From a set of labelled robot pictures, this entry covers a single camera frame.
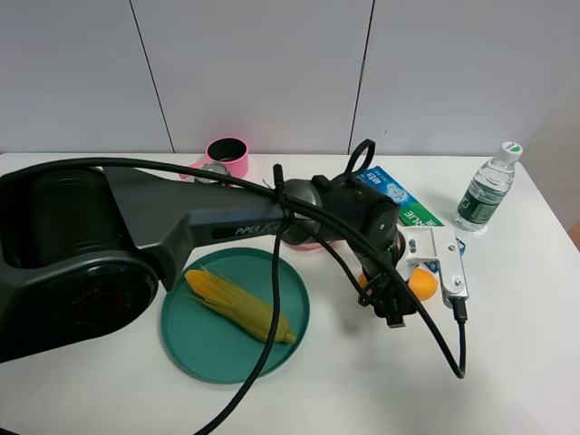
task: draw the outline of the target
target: corn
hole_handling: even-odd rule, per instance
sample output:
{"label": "corn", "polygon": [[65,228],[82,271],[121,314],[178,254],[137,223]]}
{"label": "corn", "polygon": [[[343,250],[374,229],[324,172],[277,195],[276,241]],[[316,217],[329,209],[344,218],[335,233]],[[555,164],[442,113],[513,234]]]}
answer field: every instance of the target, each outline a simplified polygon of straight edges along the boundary
{"label": "corn", "polygon": [[[203,305],[236,322],[258,340],[266,341],[272,323],[272,306],[227,278],[212,275],[205,268],[189,270],[185,279]],[[296,340],[288,319],[280,313],[275,341],[296,343]]]}

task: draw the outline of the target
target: bottle label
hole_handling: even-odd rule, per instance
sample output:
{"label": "bottle label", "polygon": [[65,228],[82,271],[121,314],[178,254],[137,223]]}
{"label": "bottle label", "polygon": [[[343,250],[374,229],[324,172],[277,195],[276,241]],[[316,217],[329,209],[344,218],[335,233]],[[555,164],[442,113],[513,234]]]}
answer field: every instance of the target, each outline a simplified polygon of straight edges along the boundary
{"label": "bottle label", "polygon": [[463,199],[457,207],[459,215],[472,224],[486,224],[498,208],[499,203],[489,204],[476,199],[469,190],[465,192]]}

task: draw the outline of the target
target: box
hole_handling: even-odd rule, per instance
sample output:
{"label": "box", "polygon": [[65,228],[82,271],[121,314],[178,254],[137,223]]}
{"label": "box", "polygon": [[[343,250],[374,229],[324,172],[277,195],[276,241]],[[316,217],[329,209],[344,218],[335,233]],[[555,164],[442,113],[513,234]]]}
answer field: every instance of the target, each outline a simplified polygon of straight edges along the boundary
{"label": "box", "polygon": [[[383,168],[367,169],[359,178],[369,186],[373,186],[399,205],[401,211],[399,220],[405,227],[443,227],[443,224],[428,211],[409,191],[401,186]],[[457,239],[459,252],[463,255],[465,244]],[[439,271],[437,262],[425,263],[434,274]]]}

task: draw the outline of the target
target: cable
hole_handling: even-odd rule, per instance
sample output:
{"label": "cable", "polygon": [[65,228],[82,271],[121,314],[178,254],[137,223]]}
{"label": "cable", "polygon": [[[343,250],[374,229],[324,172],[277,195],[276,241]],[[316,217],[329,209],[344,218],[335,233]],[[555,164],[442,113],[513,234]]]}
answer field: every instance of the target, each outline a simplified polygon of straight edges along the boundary
{"label": "cable", "polygon": [[[359,285],[358,281],[354,277],[353,272],[351,272],[351,269],[348,267],[348,265],[346,265],[344,260],[338,255],[338,253],[334,250],[334,248],[332,248],[323,238],[319,237],[309,226],[305,225],[302,222],[296,222],[296,224],[302,230],[306,231],[310,235],[310,237],[312,237],[314,240],[316,240],[318,243],[320,243],[320,245],[324,249],[326,249],[326,251],[338,262],[338,264],[341,266],[343,271],[346,273],[346,276],[348,276],[349,280],[351,281],[351,283],[353,284],[354,288],[359,293],[359,295],[361,295],[363,298],[365,298],[367,300],[370,300],[372,306],[381,310],[381,307],[377,306],[377,304],[376,304],[378,301],[374,300],[373,298],[368,296],[363,291],[363,289]],[[412,296],[414,296],[414,299],[417,299],[417,297],[412,292],[412,290],[410,288],[409,288],[409,290],[411,291]],[[419,299],[417,299],[417,302],[419,302],[418,305],[420,305],[420,307],[424,309],[424,307],[422,306]],[[446,358],[447,362],[449,363],[451,370],[455,373],[455,375],[458,378],[463,379],[465,377],[465,367],[466,367],[466,360],[467,360],[467,344],[466,344],[466,336],[465,336],[465,322],[467,322],[467,319],[468,319],[467,308],[465,306],[464,299],[459,299],[459,298],[453,299],[452,305],[453,305],[454,317],[455,317],[455,320],[458,323],[458,327],[459,327],[459,366],[457,365],[455,358],[453,357],[453,354],[451,353],[450,348],[447,346],[445,339],[441,335],[439,328],[437,327],[437,325],[435,323],[433,323],[431,317],[429,316],[429,314],[426,311],[425,311],[425,314],[427,315],[429,322],[432,323],[432,327],[436,330],[436,333],[440,337],[440,340],[437,339],[437,336],[435,337],[435,339],[436,339],[438,345],[440,346],[440,349],[443,351],[443,354],[445,355],[445,358]],[[427,324],[427,326],[431,330],[430,324],[427,321],[425,321],[425,323]]]}
{"label": "cable", "polygon": [[360,232],[350,228],[342,219],[331,215],[323,208],[318,208],[297,198],[288,198],[288,204],[292,205],[292,210],[295,213],[313,218],[314,220],[320,222],[322,225],[327,226],[332,231],[342,236],[345,240],[348,240],[357,250],[360,250],[364,254],[370,256],[373,261],[375,261],[377,265],[379,265],[381,269],[387,273],[390,278],[393,279],[394,284],[396,284],[400,290],[406,292],[407,295],[411,298],[413,304],[417,308],[417,312],[429,328],[431,334],[435,338],[435,341],[439,345],[439,348],[443,352],[443,356],[445,356],[449,367],[458,378],[463,379],[465,376],[464,371],[462,371],[458,366],[455,358],[453,357],[453,353],[443,338],[443,335],[441,335],[439,328],[435,322],[433,322],[433,319],[421,301],[412,292],[405,280],[402,279],[402,277],[397,273],[394,266],[385,260],[381,253],[377,251],[377,249],[368,240],[366,240],[366,237],[364,237]]}
{"label": "cable", "polygon": [[339,264],[339,266],[343,269],[344,274],[346,275],[348,280],[353,285],[354,289],[362,297],[363,300],[368,301],[369,304],[371,304],[371,305],[378,305],[380,303],[379,301],[377,301],[376,299],[374,299],[370,295],[367,295],[364,292],[363,287],[359,284],[358,280],[354,276],[354,274],[351,271],[351,269],[349,268],[349,266],[344,262],[344,260],[341,258],[341,256],[338,255],[338,253],[334,250],[334,248],[332,246],[330,246],[330,244],[326,240],[324,240],[322,237],[317,235],[309,226],[305,225],[303,222],[300,222],[299,220],[295,220],[294,223],[296,225],[298,225],[303,231],[308,233],[308,235],[311,238],[316,240],[316,242],[318,242],[324,249],[326,249],[326,251],[332,256],[332,258],[334,258],[336,260],[336,262]]}
{"label": "cable", "polygon": [[246,181],[244,179],[237,179],[228,175],[218,174],[216,172],[209,172],[202,169],[194,169],[187,166],[175,165],[172,163],[162,163],[158,161],[150,161],[143,159],[121,159],[117,157],[87,157],[80,159],[65,159],[48,161],[40,165],[31,166],[29,168],[20,169],[17,172],[10,172],[0,178],[0,186],[5,183],[10,183],[15,179],[23,177],[34,177],[53,170],[63,169],[87,169],[90,167],[111,167],[111,168],[141,168],[160,170],[162,172],[172,172],[174,174],[186,174],[192,177],[200,177],[204,179],[213,179],[224,184],[232,184],[240,188],[248,189],[259,195],[264,195],[270,198],[276,198],[273,190],[260,186],[259,184]]}
{"label": "cable", "polygon": [[270,324],[270,330],[268,331],[264,349],[262,350],[262,353],[260,354],[254,369],[248,375],[247,379],[237,391],[236,395],[226,405],[226,408],[224,408],[214,420],[210,421],[206,426],[198,430],[195,435],[208,435],[217,426],[219,426],[229,416],[229,414],[232,413],[232,411],[242,401],[242,399],[244,399],[244,396],[249,391],[250,387],[266,365],[266,361],[270,351],[272,350],[272,346],[274,345],[276,330],[278,329],[278,320],[280,319],[280,282],[278,279],[278,264],[280,263],[280,243],[282,242],[282,235],[287,230],[287,228],[288,225],[283,223],[275,234],[274,252],[272,254],[272,323]]}

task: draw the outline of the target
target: white wall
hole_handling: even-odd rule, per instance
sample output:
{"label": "white wall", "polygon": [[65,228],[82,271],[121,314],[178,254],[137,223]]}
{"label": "white wall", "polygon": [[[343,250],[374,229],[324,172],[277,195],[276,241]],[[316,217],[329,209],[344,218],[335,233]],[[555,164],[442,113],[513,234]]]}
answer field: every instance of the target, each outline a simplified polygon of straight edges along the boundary
{"label": "white wall", "polygon": [[532,136],[522,163],[566,229],[580,220],[580,72]]}
{"label": "white wall", "polygon": [[133,3],[178,152],[346,152],[372,0]]}
{"label": "white wall", "polygon": [[0,4],[0,152],[171,152],[129,3]]}
{"label": "white wall", "polygon": [[353,145],[481,155],[526,144],[578,61],[578,0],[376,0]]}

